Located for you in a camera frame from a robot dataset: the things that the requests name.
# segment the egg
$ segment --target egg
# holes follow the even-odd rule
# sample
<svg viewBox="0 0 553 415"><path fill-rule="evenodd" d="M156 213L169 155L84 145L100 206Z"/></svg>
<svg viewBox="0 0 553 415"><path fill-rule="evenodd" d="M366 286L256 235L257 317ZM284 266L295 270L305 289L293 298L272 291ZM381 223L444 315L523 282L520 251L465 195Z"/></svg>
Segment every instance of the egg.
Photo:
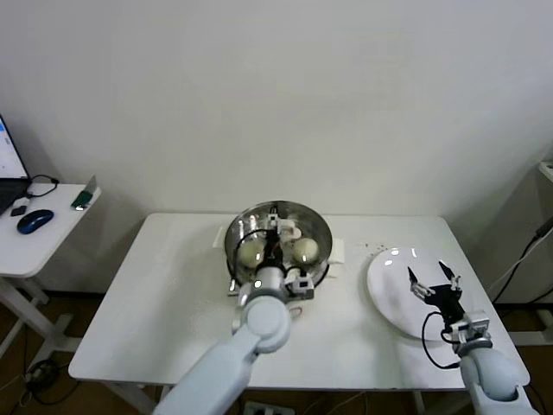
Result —
<svg viewBox="0 0 553 415"><path fill-rule="evenodd" d="M263 261L264 244L260 240L244 242L238 249L238 262L246 268L255 268Z"/></svg>
<svg viewBox="0 0 553 415"><path fill-rule="evenodd" d="M299 264L312 264L319 258L319 244L311 238L301 238L294 244L294 260Z"/></svg>

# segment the white table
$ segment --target white table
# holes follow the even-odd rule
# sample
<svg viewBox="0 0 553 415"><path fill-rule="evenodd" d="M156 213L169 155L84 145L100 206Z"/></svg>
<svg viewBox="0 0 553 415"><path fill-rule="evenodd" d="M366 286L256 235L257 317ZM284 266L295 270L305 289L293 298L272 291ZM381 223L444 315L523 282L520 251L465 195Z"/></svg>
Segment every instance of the white table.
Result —
<svg viewBox="0 0 553 415"><path fill-rule="evenodd" d="M224 252L212 247L229 214L152 214L144 222L69 367L81 380L174 385L215 342L231 335L235 297L226 295ZM289 342L261 355L250 387L286 389L455 390L459 371L431 365L421 341L403 335L365 293L372 255L393 246L439 252L474 305L490 316L494 346L530 376L447 223L437 217L326 216L345 242L344 265L333 265L301 305ZM441 362L451 347L430 348ZM124 398L133 403L135 396ZM143 413L151 402L134 402Z"/></svg>
<svg viewBox="0 0 553 415"><path fill-rule="evenodd" d="M86 209L79 212L71 208L71 203L84 187L80 184L60 184L51 194L32 199L27 212L50 209L54 212L54 218L31 234L22 235L17 232L16 225L22 216L11 217L11 209L0 215L0 302L19 317L0 345L0 357L24 323L44 338L44 343L31 365L48 358L53 351L74 352L79 346L80 339L63 335L71 321L70 315L61 315L56 324L52 324L36 309L38 303L47 303L48 297L30 278L42 269L88 211ZM41 194L50 188L52 184L35 183L29 190ZM99 195L98 188L91 205ZM31 302L12 285L15 278L20 280L18 285L33 297Z"/></svg>

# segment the power strip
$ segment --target power strip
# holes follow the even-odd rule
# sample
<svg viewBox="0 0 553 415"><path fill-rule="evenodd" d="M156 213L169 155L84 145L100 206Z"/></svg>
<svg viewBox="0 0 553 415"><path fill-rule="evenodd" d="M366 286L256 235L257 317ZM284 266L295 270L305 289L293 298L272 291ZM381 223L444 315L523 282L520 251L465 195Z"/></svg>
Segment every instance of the power strip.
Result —
<svg viewBox="0 0 553 415"><path fill-rule="evenodd" d="M296 415L296 411L290 408L261 404L259 402L246 402L244 415Z"/></svg>

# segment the white plate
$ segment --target white plate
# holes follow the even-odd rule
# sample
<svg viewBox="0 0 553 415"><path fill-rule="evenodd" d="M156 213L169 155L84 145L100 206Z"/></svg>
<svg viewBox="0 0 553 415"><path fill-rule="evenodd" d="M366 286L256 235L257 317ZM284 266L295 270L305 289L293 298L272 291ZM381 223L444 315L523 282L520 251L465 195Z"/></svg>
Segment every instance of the white plate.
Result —
<svg viewBox="0 0 553 415"><path fill-rule="evenodd" d="M424 318L438 309L427 305L410 291L409 272L415 273L421 284L449 284L439 265L440 258L431 252L418 248L397 247L381 252L370 264L367 272L367 288L372 301L380 313L404 333L421 338ZM447 264L455 273L453 265ZM461 305L465 310L471 310L473 301L470 293L463 286L461 278ZM432 316L427 325L425 338L441 340L443 320L440 316Z"/></svg>

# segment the white wall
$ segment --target white wall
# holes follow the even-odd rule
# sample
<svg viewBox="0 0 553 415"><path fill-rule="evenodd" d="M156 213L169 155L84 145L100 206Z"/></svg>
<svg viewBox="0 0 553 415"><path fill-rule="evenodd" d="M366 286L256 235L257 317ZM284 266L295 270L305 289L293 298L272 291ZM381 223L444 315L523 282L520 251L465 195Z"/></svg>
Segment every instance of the white wall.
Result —
<svg viewBox="0 0 553 415"><path fill-rule="evenodd" d="M466 250L553 138L548 0L21 0L0 111L104 192L42 275L101 291L152 211L441 214Z"/></svg>
<svg viewBox="0 0 553 415"><path fill-rule="evenodd" d="M474 269L485 286L496 281L517 260L534 232L553 216L553 182L537 169L518 183L470 252ZM553 238L537 247L518 268L500 302L529 302L553 286ZM492 298L501 290L496 284ZM553 301L553 294L544 301Z"/></svg>

